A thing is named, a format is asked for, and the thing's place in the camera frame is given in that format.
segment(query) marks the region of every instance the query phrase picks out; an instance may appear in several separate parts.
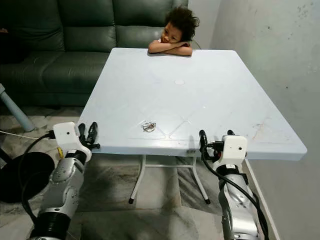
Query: child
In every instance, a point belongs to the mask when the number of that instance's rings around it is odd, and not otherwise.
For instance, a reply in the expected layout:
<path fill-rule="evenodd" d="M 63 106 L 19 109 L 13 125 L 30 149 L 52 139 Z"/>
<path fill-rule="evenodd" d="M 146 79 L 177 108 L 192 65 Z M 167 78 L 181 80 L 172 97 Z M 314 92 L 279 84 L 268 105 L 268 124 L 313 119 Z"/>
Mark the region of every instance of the child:
<path fill-rule="evenodd" d="M 165 25 L 160 39 L 149 44 L 148 52 L 191 56 L 192 48 L 188 42 L 195 35 L 199 18 L 193 16 L 191 10 L 180 6 L 166 16 Z"/>

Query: tiled floor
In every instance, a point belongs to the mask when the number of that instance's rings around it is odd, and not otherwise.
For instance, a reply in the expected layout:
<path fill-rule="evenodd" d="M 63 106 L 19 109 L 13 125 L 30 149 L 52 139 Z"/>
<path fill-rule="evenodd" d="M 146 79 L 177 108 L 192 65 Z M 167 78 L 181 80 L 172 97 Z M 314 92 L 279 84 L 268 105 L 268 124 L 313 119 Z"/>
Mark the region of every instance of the tiled floor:
<path fill-rule="evenodd" d="M 42 107 L 23 109 L 37 129 L 24 133 L 17 121 L 0 108 L 0 129 L 39 137 L 56 123 L 77 122 L 82 108 L 52 110 Z M 32 139 L 0 135 L 0 146 L 11 157 L 24 152 Z M 58 152 L 54 140 L 43 140 L 31 151 L 48 153 L 55 162 Z M 190 159 L 148 156 L 147 162 L 176 164 Z M 136 155 L 94 154 L 86 167 L 77 213 L 68 239 L 78 240 L 218 240 L 223 239 L 221 210 L 218 203 L 218 180 L 201 162 L 197 170 L 211 199 L 205 204 L 188 169 L 147 168 L 133 204 L 128 199 L 139 173 Z M 42 194 L 31 201 L 35 213 Z M 0 202 L 0 239 L 24 240 L 32 222 L 20 204 Z"/>

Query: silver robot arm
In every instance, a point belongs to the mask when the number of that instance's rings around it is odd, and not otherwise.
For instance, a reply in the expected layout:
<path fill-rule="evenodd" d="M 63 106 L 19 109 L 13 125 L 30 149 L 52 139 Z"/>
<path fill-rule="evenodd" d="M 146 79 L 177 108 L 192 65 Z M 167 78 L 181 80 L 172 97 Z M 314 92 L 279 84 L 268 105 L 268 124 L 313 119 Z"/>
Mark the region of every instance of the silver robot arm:
<path fill-rule="evenodd" d="M 49 179 L 30 240 L 64 240 L 78 207 L 79 190 L 84 182 L 85 164 L 91 151 L 76 135 L 73 122 L 53 126 L 54 135 L 65 157 Z"/>
<path fill-rule="evenodd" d="M 207 168 L 219 177 L 218 199 L 222 208 L 222 229 L 225 240 L 260 239 L 257 217 L 253 211 L 253 192 L 248 186 L 247 176 L 242 173 L 247 145 L 245 137 L 234 135 L 231 130 L 228 131 L 228 135 L 222 137 L 222 141 L 208 144 L 205 131 L 200 131 L 201 158 Z M 208 154 L 207 148 L 214 150 L 213 156 Z M 213 168 L 209 166 L 207 160 L 213 162 Z M 226 182 L 226 179 L 238 185 L 247 194 Z"/>

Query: table top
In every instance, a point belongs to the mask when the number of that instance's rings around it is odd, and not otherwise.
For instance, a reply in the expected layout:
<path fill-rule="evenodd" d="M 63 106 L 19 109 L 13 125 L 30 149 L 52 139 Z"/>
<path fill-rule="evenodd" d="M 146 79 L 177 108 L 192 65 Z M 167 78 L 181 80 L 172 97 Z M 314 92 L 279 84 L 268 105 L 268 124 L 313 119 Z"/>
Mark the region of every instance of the table top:
<path fill-rule="evenodd" d="M 79 123 L 98 123 L 97 153 L 200 155 L 227 130 L 248 139 L 248 159 L 300 160 L 307 149 L 233 50 L 192 57 L 113 48 Z M 152 132 L 143 123 L 156 123 Z"/>

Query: wall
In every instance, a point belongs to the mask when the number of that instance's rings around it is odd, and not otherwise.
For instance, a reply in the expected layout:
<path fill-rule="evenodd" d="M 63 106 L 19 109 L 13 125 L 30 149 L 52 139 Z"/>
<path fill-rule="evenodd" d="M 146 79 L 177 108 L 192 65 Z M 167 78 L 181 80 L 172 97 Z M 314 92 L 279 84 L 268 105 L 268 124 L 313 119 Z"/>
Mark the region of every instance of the wall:
<path fill-rule="evenodd" d="M 202 49 L 209 49 L 221 0 L 189 0 L 189 9 L 200 19 L 194 40 Z"/>
<path fill-rule="evenodd" d="M 223 0 L 211 47 L 238 52 L 308 148 L 298 162 L 250 164 L 281 239 L 318 239 L 320 2 Z"/>

